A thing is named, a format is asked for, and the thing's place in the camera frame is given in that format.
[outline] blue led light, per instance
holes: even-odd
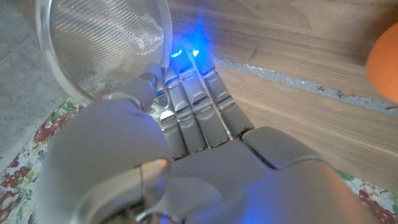
[[[171,54],[171,57],[177,57],[182,53],[182,50],[180,49],[177,53]]]
[[[193,57],[196,57],[199,54],[199,50],[193,49],[192,54],[193,54]]]

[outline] robotic hand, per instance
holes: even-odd
[[[375,222],[317,153],[254,129],[204,49],[177,48],[164,74],[150,64],[66,124],[35,197],[43,224]]]

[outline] wooden plank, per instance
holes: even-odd
[[[218,66],[255,126],[301,140],[334,167],[398,192],[398,119]]]
[[[398,22],[395,0],[169,0],[176,37],[197,24],[215,54],[388,102],[364,65],[372,44]]]
[[[35,0],[8,0],[28,20],[35,22]]]

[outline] floral tablecloth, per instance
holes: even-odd
[[[1,175],[0,223],[35,223],[32,194],[51,137],[83,107],[66,97]],[[159,120],[159,114],[151,110]],[[339,172],[341,178],[372,210],[380,223],[398,223],[398,194]]]

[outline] orange fruit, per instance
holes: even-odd
[[[374,44],[366,62],[366,73],[381,95],[398,103],[398,23]]]

